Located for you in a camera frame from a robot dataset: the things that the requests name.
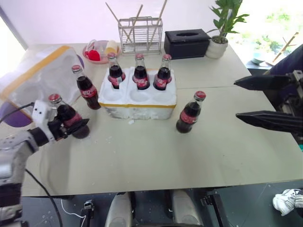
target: wire basket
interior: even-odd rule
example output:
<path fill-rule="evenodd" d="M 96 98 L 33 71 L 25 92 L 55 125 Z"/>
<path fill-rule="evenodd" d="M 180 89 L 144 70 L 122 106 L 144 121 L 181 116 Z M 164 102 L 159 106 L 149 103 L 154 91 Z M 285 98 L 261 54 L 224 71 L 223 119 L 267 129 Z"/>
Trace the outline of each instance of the wire basket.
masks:
<path fill-rule="evenodd" d="M 162 19 L 160 19 L 158 25 L 158 18 L 153 17 L 138 17 L 135 26 L 133 26 L 135 17 L 120 19 L 119 21 L 121 24 L 118 28 L 122 53 L 161 53 Z"/>

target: white cable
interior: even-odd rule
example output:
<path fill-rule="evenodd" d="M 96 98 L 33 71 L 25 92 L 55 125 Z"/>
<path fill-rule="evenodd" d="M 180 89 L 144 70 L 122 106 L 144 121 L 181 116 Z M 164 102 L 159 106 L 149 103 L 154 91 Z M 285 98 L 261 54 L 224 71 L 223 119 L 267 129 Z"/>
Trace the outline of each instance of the white cable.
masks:
<path fill-rule="evenodd" d="M 67 214 L 69 214 L 69 215 L 75 215 L 75 216 L 77 216 L 77 217 L 79 217 L 79 218 L 83 218 L 83 221 L 82 221 L 81 227 L 83 226 L 83 223 L 84 223 L 84 221 L 85 221 L 86 215 L 85 215 L 85 216 L 80 216 L 79 214 L 75 214 L 75 213 L 69 213 L 69 212 L 67 212 L 67 211 L 64 209 L 64 206 L 63 206 L 63 201 L 62 201 L 62 200 L 61 200 L 61 206 L 62 206 L 62 209 L 63 209 L 63 211 L 64 211 L 65 213 L 67 213 Z"/>

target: chopstick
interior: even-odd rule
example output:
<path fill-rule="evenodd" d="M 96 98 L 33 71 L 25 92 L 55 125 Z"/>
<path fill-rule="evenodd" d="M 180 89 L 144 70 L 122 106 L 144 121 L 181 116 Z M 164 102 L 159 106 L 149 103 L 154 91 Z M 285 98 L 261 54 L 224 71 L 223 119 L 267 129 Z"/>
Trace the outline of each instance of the chopstick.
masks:
<path fill-rule="evenodd" d="M 131 38 L 130 38 L 129 35 L 127 34 L 127 32 L 123 29 L 122 24 L 120 23 L 120 21 L 118 20 L 118 18 L 115 16 L 115 14 L 114 14 L 114 12 L 112 11 L 112 9 L 109 7 L 109 5 L 108 5 L 106 2 L 105 2 L 105 4 L 107 5 L 109 11 L 113 14 L 114 18 L 116 19 L 116 21 L 118 22 L 118 24 L 119 24 L 120 27 L 122 28 L 122 31 L 125 33 L 127 39 L 129 39 L 129 41 L 130 41 L 131 43 L 133 43 L 132 40 L 131 40 Z"/>
<path fill-rule="evenodd" d="M 164 11 L 164 8 L 165 8 L 166 3 L 167 3 L 167 0 L 164 0 L 164 3 L 163 3 L 163 6 L 162 6 L 162 9 L 161 9 L 161 12 L 160 12 L 160 15 L 159 15 L 159 18 L 158 18 L 158 21 L 157 21 L 157 25 L 156 25 L 156 26 L 159 25 L 159 22 L 160 22 L 160 20 L 161 20 L 162 13 L 163 13 L 163 11 Z M 152 40 L 153 40 L 153 37 L 155 36 L 156 30 L 157 30 L 157 27 L 155 27 L 155 30 L 153 31 L 153 34 L 152 34 L 152 36 L 151 36 L 151 42 L 150 42 L 150 44 L 149 44 L 149 46 L 148 46 L 148 48 L 147 48 L 148 50 L 150 49 L 150 47 L 151 47 L 151 45 L 152 45 Z"/>
<path fill-rule="evenodd" d="M 132 27 L 131 31 L 129 32 L 129 34 L 128 34 L 128 37 L 131 36 L 131 33 L 132 33 L 132 31 L 134 30 L 134 25 L 135 25 L 136 22 L 137 22 L 137 19 L 138 19 L 139 14 L 140 14 L 140 12 L 141 12 L 141 10 L 142 10 L 142 7 L 143 7 L 143 5 L 141 4 L 141 6 L 140 6 L 140 8 L 139 8 L 139 11 L 138 11 L 138 13 L 137 13 L 137 16 L 136 16 L 136 18 L 134 19 L 133 27 Z"/>

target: coca-cola bottle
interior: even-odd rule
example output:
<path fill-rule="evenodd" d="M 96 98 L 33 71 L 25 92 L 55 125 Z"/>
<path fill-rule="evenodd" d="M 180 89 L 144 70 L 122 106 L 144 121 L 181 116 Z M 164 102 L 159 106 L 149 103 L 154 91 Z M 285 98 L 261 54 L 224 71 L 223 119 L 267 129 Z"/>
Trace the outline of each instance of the coca-cola bottle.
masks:
<path fill-rule="evenodd" d="M 150 86 L 144 64 L 144 56 L 141 53 L 136 54 L 136 68 L 134 69 L 133 81 L 137 84 L 139 90 L 148 89 Z"/>
<path fill-rule="evenodd" d="M 194 95 L 194 99 L 184 107 L 176 125 L 179 132 L 187 133 L 191 131 L 194 123 L 197 122 L 201 112 L 201 105 L 205 98 L 206 94 L 203 91 L 197 91 Z"/>
<path fill-rule="evenodd" d="M 90 109 L 97 110 L 101 106 L 98 102 L 98 92 L 96 87 L 92 84 L 91 80 L 85 76 L 80 65 L 73 65 L 72 72 L 77 77 L 77 85 L 81 92 L 82 97 L 86 100 Z"/>
<path fill-rule="evenodd" d="M 109 53 L 107 58 L 109 61 L 108 80 L 112 83 L 114 89 L 119 89 L 119 84 L 125 80 L 125 74 L 122 72 L 122 69 L 117 62 L 117 57 L 114 53 Z"/>
<path fill-rule="evenodd" d="M 78 114 L 70 105 L 66 104 L 59 94 L 51 94 L 48 97 L 48 100 L 52 104 L 52 107 L 57 110 L 56 118 L 63 123 L 66 129 L 82 120 L 80 114 Z M 85 138 L 89 135 L 89 127 L 85 125 L 72 135 L 78 139 Z"/>
<path fill-rule="evenodd" d="M 157 90 L 164 91 L 166 89 L 166 85 L 171 82 L 170 61 L 171 56 L 169 54 L 163 55 L 162 64 L 153 82 L 153 86 Z"/>

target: bottle label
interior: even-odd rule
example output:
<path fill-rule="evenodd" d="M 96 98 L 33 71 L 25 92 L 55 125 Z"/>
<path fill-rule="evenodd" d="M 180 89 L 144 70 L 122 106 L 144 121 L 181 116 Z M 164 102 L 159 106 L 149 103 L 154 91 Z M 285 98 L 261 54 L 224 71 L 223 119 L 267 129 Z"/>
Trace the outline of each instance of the bottle label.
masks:
<path fill-rule="evenodd" d="M 80 90 L 83 98 L 91 98 L 97 94 L 97 89 L 95 86 L 91 86 L 88 90 Z"/>
<path fill-rule="evenodd" d="M 137 79 L 135 76 L 133 76 L 133 81 L 137 84 L 137 87 L 146 87 L 148 84 L 148 78 L 142 78 L 142 79 Z"/>
<path fill-rule="evenodd" d="M 196 123 L 198 117 L 188 116 L 185 113 L 185 111 L 183 110 L 182 113 L 180 114 L 180 118 L 181 118 L 182 121 L 184 121 L 187 124 L 194 124 L 194 123 Z"/>
<path fill-rule="evenodd" d="M 67 120 L 67 121 L 64 121 L 64 126 L 69 128 L 71 127 L 74 123 L 78 122 L 82 120 L 82 117 L 80 116 L 80 114 L 76 113 L 75 116 L 73 116 L 71 119 Z"/>
<path fill-rule="evenodd" d="M 169 77 L 168 79 L 160 79 L 158 78 L 158 75 L 155 76 L 155 85 L 157 87 L 165 88 L 166 85 L 170 82 L 171 82 L 171 77 Z"/>
<path fill-rule="evenodd" d="M 113 86 L 119 86 L 119 84 L 125 79 L 125 73 L 123 72 L 120 77 L 114 78 L 108 76 L 108 80 L 113 84 Z"/>

